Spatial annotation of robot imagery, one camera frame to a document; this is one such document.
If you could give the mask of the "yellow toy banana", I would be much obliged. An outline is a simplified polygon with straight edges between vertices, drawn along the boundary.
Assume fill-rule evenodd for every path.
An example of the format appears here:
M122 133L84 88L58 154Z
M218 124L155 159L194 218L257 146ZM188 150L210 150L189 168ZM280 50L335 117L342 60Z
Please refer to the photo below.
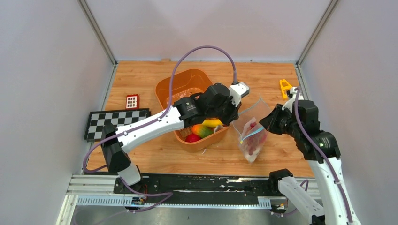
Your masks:
M202 122L202 125L209 128L215 128L218 125L223 126L223 123L219 119L206 119Z

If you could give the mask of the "red toy apple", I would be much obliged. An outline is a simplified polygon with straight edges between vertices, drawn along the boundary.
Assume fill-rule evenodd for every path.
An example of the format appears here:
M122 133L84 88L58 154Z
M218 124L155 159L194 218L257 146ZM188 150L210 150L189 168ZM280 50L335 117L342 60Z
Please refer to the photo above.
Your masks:
M253 152L255 150L261 150L265 140L267 138L267 132L262 130L246 139L247 150Z

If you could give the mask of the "purple toy grapes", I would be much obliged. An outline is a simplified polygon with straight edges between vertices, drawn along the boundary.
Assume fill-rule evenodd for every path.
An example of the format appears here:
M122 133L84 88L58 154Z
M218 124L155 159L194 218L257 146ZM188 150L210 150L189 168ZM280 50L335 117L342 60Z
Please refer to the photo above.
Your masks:
M261 151L267 133L262 125L257 125L257 122L252 122L242 136L244 137L242 143L244 152L252 156L254 154L258 155Z

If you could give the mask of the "clear zip top bag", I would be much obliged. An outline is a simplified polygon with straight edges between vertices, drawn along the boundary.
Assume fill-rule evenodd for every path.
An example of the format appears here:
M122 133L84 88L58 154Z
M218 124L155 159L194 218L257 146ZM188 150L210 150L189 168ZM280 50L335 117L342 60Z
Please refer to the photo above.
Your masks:
M248 163L253 163L261 152L268 132L260 120L270 114L269 106L262 98L249 108L239 113L239 118L232 122L238 133L238 147Z

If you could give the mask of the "red toy tomato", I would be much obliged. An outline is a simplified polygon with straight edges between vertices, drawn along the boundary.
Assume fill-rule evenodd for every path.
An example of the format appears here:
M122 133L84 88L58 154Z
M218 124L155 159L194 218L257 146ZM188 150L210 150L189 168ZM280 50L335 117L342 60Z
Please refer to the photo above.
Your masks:
M196 134L189 134L185 137L185 142L187 143L194 143L197 141L200 141L202 138L199 135Z

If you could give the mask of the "orange plastic basket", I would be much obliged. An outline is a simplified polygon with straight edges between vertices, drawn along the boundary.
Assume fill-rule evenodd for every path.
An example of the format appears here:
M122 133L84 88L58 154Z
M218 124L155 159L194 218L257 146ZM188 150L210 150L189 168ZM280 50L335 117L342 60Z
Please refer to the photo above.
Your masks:
M229 88L213 83L204 71L188 69L175 74L173 78L165 78L155 86L155 95L163 110L170 101L183 111L184 127L174 133L185 151L196 152L207 148L226 135L229 126L223 125L221 131L200 141L185 142L185 137L192 134L192 126L206 119L219 119L227 103L232 102Z

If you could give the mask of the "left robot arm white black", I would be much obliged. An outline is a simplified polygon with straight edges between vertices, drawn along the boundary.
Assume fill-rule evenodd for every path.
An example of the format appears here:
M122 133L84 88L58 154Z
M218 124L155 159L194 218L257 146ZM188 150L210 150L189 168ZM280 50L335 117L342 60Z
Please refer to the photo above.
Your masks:
M200 124L206 119L217 118L222 124L229 125L238 119L241 100L249 92L249 87L243 82L229 87L216 83L203 93L183 97L165 110L138 122L118 127L106 124L100 144L109 172L117 173L131 193L140 193L144 181L138 167L128 157L130 151L160 135Z

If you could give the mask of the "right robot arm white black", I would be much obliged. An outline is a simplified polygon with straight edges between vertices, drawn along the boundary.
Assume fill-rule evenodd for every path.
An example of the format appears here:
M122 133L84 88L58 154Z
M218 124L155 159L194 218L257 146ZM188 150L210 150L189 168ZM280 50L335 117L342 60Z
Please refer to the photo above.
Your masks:
M270 133L291 136L313 171L322 205L297 184L287 169L271 172L269 192L285 195L311 225L359 225L342 174L335 137L320 130L318 107L310 100L277 104L259 123Z

